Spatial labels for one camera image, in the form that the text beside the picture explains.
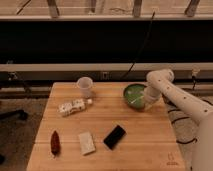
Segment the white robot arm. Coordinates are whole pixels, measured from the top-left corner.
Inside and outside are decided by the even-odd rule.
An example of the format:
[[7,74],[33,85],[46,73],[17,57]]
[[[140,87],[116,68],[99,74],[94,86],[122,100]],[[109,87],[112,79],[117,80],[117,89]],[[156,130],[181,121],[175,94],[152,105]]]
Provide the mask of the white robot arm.
[[164,95],[198,125],[192,171],[213,171],[213,106],[175,86],[171,69],[151,71],[146,80],[146,103],[151,105]]

